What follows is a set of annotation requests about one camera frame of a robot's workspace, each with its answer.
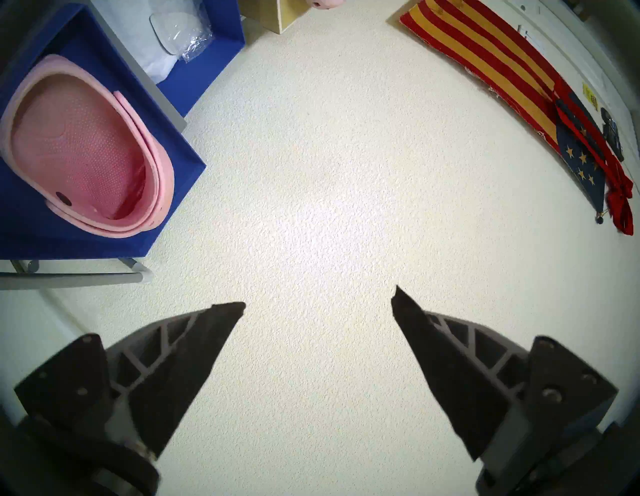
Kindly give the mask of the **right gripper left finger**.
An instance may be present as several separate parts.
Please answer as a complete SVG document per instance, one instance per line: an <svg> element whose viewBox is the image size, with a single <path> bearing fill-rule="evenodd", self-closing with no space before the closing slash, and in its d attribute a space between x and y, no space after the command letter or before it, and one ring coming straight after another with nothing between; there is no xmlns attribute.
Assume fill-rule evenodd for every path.
<svg viewBox="0 0 640 496"><path fill-rule="evenodd" d="M14 391L28 415L78 437L165 450L246 303L216 304L152 322L107 349L86 333Z"/></svg>

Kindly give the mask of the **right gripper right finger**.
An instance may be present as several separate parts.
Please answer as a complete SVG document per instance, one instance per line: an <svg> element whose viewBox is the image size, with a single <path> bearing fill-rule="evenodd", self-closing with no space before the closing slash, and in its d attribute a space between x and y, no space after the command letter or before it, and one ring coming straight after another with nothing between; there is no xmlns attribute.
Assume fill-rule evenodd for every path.
<svg viewBox="0 0 640 496"><path fill-rule="evenodd" d="M491 328L423 310L399 286L392 314L427 385L473 460L500 436L569 440L597 427L618 389L546 335L530 349Z"/></svg>

